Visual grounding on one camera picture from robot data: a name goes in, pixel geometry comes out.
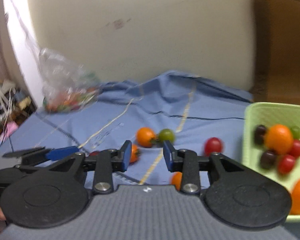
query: white wall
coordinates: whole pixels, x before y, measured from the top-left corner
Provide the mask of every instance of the white wall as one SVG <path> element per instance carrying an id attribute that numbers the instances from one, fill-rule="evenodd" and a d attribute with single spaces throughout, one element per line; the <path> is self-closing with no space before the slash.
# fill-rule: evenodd
<path id="1" fill-rule="evenodd" d="M 13 0 L 13 2 L 20 13 L 20 17 L 28 28 L 30 35 L 34 37 L 35 35 L 31 24 L 28 1 Z M 25 33 L 20 26 L 16 11 L 14 10 L 11 1 L 4 0 L 4 6 L 5 11 L 9 15 L 7 27 L 11 43 L 13 45 L 13 50 L 15 52 L 15 57 L 20 67 L 20 72 L 36 105 L 41 106 L 43 100 L 42 80 L 38 72 L 37 64 L 32 56 L 29 46 L 25 42 Z M 7 52 L 7 56 L 5 55 L 5 60 L 7 61 L 8 58 L 11 58 L 11 53 Z M 8 67 L 15 68 L 15 64 L 8 64 Z"/>
<path id="2" fill-rule="evenodd" d="M 0 39 L 3 57 L 11 80 L 15 82 L 18 87 L 22 88 L 25 91 L 28 91 L 28 87 L 25 84 L 24 77 L 20 71 L 20 67 L 16 60 L 15 53 L 10 41 L 3 0 L 0 0 Z"/>
<path id="3" fill-rule="evenodd" d="M 15 1 L 31 27 L 26 0 Z M 252 0 L 28 0 L 28 4 L 40 45 L 85 64 L 104 81 L 144 81 L 178 69 L 237 88 L 251 86 Z M 31 60 L 14 28 L 11 23 L 18 60 Z M 24 62 L 21 68 L 30 90 L 40 98 L 38 75 L 26 77 L 28 71 L 31 75 L 36 71 L 33 62 Z"/>

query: cherry tomato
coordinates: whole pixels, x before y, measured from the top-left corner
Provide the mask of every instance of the cherry tomato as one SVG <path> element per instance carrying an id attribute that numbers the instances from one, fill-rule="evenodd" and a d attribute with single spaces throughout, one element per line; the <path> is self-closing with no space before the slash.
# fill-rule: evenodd
<path id="1" fill-rule="evenodd" d="M 270 169 L 274 166 L 277 155 L 274 151 L 265 151 L 260 159 L 260 166 L 263 169 Z"/>
<path id="2" fill-rule="evenodd" d="M 296 159 L 300 157 L 300 140 L 294 140 L 289 155 L 294 156 Z"/>
<path id="3" fill-rule="evenodd" d="M 292 126 L 290 128 L 291 133 L 293 134 L 294 139 L 299 139 L 300 138 L 300 128 L 298 126 Z"/>
<path id="4" fill-rule="evenodd" d="M 295 158 L 292 155 L 285 155 L 279 162 L 277 170 L 280 174 L 287 174 L 291 172 L 295 165 Z"/>
<path id="5" fill-rule="evenodd" d="M 293 143 L 290 129 L 282 124 L 272 126 L 265 134 L 264 145 L 270 150 L 275 150 L 278 155 L 289 152 Z"/>
<path id="6" fill-rule="evenodd" d="M 96 156 L 98 155 L 100 152 L 99 151 L 94 151 L 92 153 L 89 154 L 89 156 Z"/>
<path id="7" fill-rule="evenodd" d="M 163 129 L 159 133 L 159 141 L 170 141 L 171 143 L 174 143 L 175 135 L 171 129 Z"/>
<path id="8" fill-rule="evenodd" d="M 219 138 L 216 137 L 208 139 L 204 146 L 204 156 L 210 156 L 210 154 L 213 152 L 223 152 L 223 143 Z"/>
<path id="9" fill-rule="evenodd" d="M 254 131 L 254 143 L 257 145 L 264 144 L 264 135 L 266 134 L 267 128 L 264 125 L 258 125 Z"/>
<path id="10" fill-rule="evenodd" d="M 182 180 L 182 173 L 177 171 L 173 174 L 170 180 L 170 184 L 174 185 L 176 190 L 180 190 L 181 188 L 181 180 Z"/>
<path id="11" fill-rule="evenodd" d="M 138 146 L 135 145 L 135 144 L 132 144 L 130 163 L 134 163 L 138 159 L 139 159 L 139 149 L 138 149 Z"/>
<path id="12" fill-rule="evenodd" d="M 142 127 L 137 131 L 136 139 L 140 146 L 152 147 L 156 140 L 156 135 L 149 127 Z"/>

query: red cherry tomato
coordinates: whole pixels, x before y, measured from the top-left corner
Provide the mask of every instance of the red cherry tomato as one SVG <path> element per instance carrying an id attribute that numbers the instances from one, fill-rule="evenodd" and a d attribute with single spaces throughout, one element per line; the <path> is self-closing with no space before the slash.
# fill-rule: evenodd
<path id="1" fill-rule="evenodd" d="M 216 137 L 212 137 L 205 142 L 203 155 L 210 156 L 213 152 L 223 152 L 223 143 Z"/>
<path id="2" fill-rule="evenodd" d="M 285 155 L 277 165 L 277 170 L 280 174 L 289 173 L 295 165 L 295 158 L 292 155 Z"/>
<path id="3" fill-rule="evenodd" d="M 294 156 L 296 159 L 300 157 L 300 140 L 294 140 L 289 155 Z"/>
<path id="4" fill-rule="evenodd" d="M 90 153 L 89 156 L 96 156 L 96 155 L 98 155 L 99 153 L 100 153 L 99 151 L 95 151 L 95 152 Z"/>

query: blue bedsheet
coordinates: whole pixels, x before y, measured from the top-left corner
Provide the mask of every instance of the blue bedsheet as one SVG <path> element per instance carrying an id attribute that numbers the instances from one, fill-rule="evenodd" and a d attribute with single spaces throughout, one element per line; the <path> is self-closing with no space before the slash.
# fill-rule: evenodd
<path id="1" fill-rule="evenodd" d="M 176 134 L 175 148 L 188 148 L 201 153 L 202 145 L 210 137 L 224 141 L 224 154 L 240 161 L 244 111 L 251 95 L 195 75 L 170 71 L 143 84 L 132 81 L 107 83 L 98 102 L 80 112 L 46 114 L 38 110 L 0 147 L 0 155 L 36 146 L 60 148 L 84 143 L 92 134 L 127 111 L 97 136 L 84 150 L 92 152 L 119 148 L 125 140 L 135 141 L 136 131 L 143 126 L 155 132 L 163 128 L 176 130 L 182 117 L 187 116 L 182 130 Z M 131 184 L 141 180 L 160 153 L 160 148 L 141 148 L 140 160 L 125 173 L 133 180 L 114 176 L 116 184 Z M 205 172 L 201 185 L 208 187 Z M 146 179 L 149 184 L 168 184 L 171 173 L 163 159 Z M 93 174 L 89 172 L 86 187 L 90 188 Z"/>

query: pink object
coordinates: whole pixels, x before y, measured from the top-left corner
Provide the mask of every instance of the pink object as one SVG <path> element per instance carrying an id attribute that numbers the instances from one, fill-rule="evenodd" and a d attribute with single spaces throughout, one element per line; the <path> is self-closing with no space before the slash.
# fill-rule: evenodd
<path id="1" fill-rule="evenodd" d="M 12 135 L 18 129 L 18 125 L 15 122 L 9 122 L 6 126 L 6 131 L 0 135 L 0 141 L 5 141 L 10 135 Z"/>

